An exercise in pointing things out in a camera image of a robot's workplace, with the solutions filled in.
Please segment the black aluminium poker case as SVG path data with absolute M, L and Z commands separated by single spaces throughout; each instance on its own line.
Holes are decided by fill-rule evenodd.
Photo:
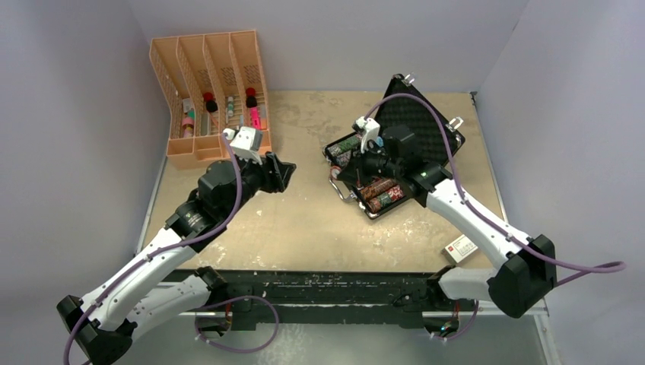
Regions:
M 367 117 L 380 124 L 377 144 L 383 142 L 384 131 L 387 128 L 407 126 L 418 139 L 421 156 L 444 167 L 465 143 L 465 137 L 457 130 L 463 120 L 456 118 L 448 121 L 413 86 L 409 75 L 393 75 L 384 98 L 370 109 Z M 322 153 L 332 169 L 337 164 L 338 155 L 346 151 L 359 151 L 360 144 L 361 137 L 353 129 L 349 135 L 326 145 Z M 342 196 L 342 201 L 356 201 L 371 219 L 378 218 L 410 199 L 404 196 L 402 189 L 392 179 L 375 178 L 365 182 L 363 187 L 338 181 L 331 174 L 329 181 L 334 187 L 340 183 L 344 184 L 349 194 Z

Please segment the red white poker chip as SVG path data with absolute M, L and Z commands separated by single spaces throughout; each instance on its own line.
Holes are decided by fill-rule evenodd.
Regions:
M 341 170 L 338 167 L 332 167 L 332 169 L 330 170 L 330 174 L 334 179 L 336 179 L 340 171 Z

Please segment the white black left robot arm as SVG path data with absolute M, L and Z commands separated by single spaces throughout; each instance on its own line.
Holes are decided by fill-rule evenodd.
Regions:
M 142 335 L 180 313 L 254 300 L 251 294 L 230 294 L 229 284 L 210 266 L 165 290 L 157 286 L 217 239 L 257 192 L 283 193 L 296 169 L 272 152 L 247 159 L 235 154 L 208 166 L 140 253 L 96 289 L 57 304 L 68 330 L 63 362 L 70 362 L 77 345 L 88 364 L 112 364 Z

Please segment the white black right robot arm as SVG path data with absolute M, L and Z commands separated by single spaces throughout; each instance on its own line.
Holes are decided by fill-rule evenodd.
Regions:
M 360 146 L 351 149 L 348 164 L 335 175 L 338 180 L 359 186 L 375 178 L 394 179 L 406 197 L 450 222 L 492 264 L 488 270 L 452 266 L 439 271 L 435 284 L 427 289 L 432 307 L 446 309 L 456 300 L 483 300 L 518 319 L 554 288 L 556 269 L 540 259 L 554 258 L 550 239 L 530 238 L 511 227 L 468 194 L 454 172 L 423 160 L 408 127 L 380 132 L 372 119 L 353 127 Z

